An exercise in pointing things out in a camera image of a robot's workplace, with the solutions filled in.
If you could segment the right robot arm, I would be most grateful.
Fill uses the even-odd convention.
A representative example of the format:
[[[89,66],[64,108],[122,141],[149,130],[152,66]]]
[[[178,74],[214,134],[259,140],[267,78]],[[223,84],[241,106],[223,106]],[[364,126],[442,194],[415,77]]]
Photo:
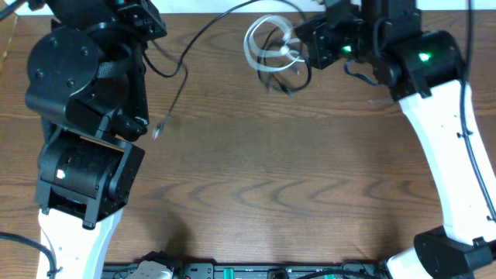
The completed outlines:
[[[310,64],[369,64],[422,145],[443,223],[389,258],[386,278],[472,278],[495,260],[495,175],[474,116],[471,49],[447,31],[426,32],[414,0],[326,1],[295,32]]]

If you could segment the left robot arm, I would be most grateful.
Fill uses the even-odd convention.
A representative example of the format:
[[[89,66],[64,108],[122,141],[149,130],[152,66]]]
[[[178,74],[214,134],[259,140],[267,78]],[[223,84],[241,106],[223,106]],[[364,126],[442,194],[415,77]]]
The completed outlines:
[[[26,106],[42,120],[35,200],[46,257],[40,278],[99,278],[147,132],[150,40],[167,27],[149,1],[51,1],[32,48]]]

